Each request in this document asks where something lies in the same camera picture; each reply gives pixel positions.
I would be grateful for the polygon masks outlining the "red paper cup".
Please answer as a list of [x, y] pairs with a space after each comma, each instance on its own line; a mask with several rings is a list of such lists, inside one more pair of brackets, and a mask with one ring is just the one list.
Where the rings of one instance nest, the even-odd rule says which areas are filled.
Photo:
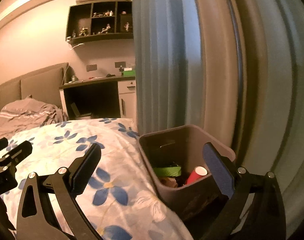
[[208, 174], [208, 171], [203, 166], [195, 167], [194, 170], [189, 175], [189, 177], [187, 178], [186, 185], [191, 184], [191, 183], [197, 181], [198, 179], [205, 177], [207, 174]]

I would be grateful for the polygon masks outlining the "green foam roll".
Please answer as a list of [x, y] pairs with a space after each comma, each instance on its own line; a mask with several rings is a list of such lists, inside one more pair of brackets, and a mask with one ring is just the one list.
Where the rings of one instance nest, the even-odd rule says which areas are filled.
[[182, 168], [179, 165], [154, 167], [153, 171], [158, 177], [179, 177], [181, 176]]

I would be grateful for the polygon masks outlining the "red white snack bag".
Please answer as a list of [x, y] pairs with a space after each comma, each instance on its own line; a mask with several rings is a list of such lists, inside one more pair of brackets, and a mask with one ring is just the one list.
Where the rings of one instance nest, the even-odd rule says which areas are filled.
[[159, 181], [162, 185], [170, 188], [177, 188], [178, 183], [174, 177], [159, 177]]

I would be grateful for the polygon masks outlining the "brown trash bin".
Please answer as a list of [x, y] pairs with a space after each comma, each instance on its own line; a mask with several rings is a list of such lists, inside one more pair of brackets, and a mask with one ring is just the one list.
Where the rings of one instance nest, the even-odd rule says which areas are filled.
[[[140, 136], [138, 142], [142, 159], [153, 180], [158, 197], [183, 221], [200, 213], [221, 194], [210, 173], [191, 184], [184, 184], [197, 166], [207, 167], [202, 157], [204, 144], [210, 142], [230, 161], [236, 158], [231, 148], [194, 125], [148, 133]], [[165, 167], [168, 164], [181, 167], [177, 188], [163, 185], [154, 172], [154, 168]]]

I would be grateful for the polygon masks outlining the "grey striped blanket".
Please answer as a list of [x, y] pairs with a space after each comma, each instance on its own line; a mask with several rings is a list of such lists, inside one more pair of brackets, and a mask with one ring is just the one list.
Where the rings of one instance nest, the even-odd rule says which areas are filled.
[[67, 120], [67, 115], [56, 105], [29, 97], [16, 100], [0, 111], [0, 139], [10, 139], [18, 132]]

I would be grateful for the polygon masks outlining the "floral bed sheet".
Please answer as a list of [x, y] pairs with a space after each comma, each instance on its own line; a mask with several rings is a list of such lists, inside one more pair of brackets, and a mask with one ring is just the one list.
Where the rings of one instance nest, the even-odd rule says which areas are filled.
[[138, 147], [138, 131], [131, 119], [102, 118], [64, 121], [25, 131], [0, 132], [11, 150], [23, 141], [32, 154], [17, 167], [18, 186], [2, 195], [9, 220], [17, 220], [27, 176], [53, 174], [81, 157], [92, 144], [101, 159], [78, 205], [104, 239], [191, 239], [181, 219], [156, 196]]

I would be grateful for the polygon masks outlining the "grey upholstered headboard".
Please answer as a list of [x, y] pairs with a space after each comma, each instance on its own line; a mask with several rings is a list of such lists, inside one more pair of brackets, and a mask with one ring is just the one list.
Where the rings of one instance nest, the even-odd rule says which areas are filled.
[[15, 77], [0, 85], [0, 111], [8, 103], [32, 96], [62, 108], [60, 87], [67, 78], [69, 64], [59, 63]]

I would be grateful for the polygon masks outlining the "dark desk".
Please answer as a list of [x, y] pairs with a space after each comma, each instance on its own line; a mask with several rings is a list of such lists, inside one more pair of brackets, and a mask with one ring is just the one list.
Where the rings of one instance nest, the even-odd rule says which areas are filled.
[[101, 77], [60, 87], [63, 110], [72, 119], [121, 118], [118, 82], [134, 76]]

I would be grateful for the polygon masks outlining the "white drawer cabinet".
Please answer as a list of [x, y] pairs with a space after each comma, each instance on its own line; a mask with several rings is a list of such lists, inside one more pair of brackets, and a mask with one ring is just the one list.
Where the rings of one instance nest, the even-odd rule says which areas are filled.
[[118, 95], [121, 117], [133, 119], [136, 114], [136, 81], [119, 81]]

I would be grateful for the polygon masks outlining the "green box on desk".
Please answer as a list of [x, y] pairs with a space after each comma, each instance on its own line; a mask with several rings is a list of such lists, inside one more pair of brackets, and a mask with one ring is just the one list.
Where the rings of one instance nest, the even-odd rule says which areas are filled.
[[124, 68], [123, 76], [135, 76], [136, 70], [134, 68]]

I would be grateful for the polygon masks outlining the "blue curtain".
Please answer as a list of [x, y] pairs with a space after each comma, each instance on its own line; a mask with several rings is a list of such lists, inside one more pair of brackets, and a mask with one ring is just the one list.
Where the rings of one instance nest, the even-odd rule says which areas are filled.
[[140, 134], [201, 126], [205, 77], [196, 0], [133, 0]]

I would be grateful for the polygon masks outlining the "beige curtain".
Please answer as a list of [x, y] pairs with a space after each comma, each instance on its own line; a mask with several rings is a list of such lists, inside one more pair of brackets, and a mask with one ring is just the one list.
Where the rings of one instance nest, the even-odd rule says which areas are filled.
[[274, 172], [286, 237], [304, 226], [304, 0], [196, 0], [204, 129], [236, 164]]

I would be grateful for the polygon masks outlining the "dark wall shelf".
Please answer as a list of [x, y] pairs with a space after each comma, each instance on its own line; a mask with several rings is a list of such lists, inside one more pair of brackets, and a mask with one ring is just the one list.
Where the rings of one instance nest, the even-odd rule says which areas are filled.
[[132, 2], [108, 1], [69, 8], [66, 42], [133, 39]]

